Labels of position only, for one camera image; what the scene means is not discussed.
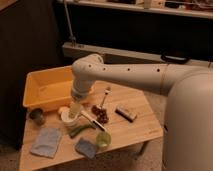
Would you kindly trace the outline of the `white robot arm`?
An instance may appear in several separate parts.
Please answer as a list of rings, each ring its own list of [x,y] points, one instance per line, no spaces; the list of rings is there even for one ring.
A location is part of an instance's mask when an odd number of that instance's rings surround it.
[[[106,64],[91,54],[72,64],[71,96],[95,81],[165,95],[162,171],[213,171],[213,68],[178,64]]]

